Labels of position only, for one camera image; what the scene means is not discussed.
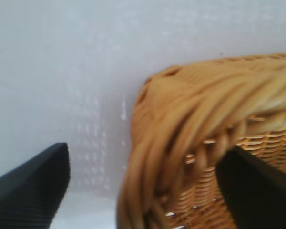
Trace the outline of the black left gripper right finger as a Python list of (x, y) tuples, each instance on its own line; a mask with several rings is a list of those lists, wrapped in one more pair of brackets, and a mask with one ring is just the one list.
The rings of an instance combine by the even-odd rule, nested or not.
[(286, 229), (286, 174), (235, 146), (216, 178), (239, 229)]

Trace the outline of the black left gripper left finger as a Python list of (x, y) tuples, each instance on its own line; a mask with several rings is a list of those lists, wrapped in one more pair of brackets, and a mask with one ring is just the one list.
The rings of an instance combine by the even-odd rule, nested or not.
[(55, 143), (0, 177), (0, 229), (48, 229), (70, 182), (66, 143)]

